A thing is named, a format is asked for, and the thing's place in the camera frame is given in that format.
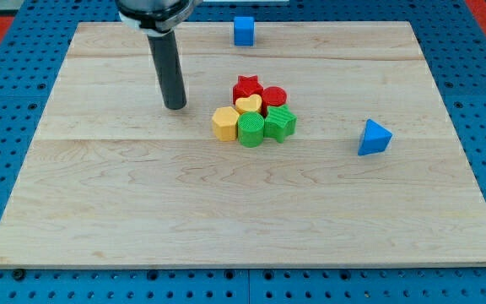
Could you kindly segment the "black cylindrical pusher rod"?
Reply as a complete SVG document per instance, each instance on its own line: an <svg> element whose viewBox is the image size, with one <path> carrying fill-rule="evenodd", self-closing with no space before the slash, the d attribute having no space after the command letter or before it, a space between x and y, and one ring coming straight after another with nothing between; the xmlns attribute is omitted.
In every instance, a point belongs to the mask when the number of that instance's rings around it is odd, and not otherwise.
<svg viewBox="0 0 486 304"><path fill-rule="evenodd" d="M186 91L175 33L149 36L148 43L165 107L170 110L184 108Z"/></svg>

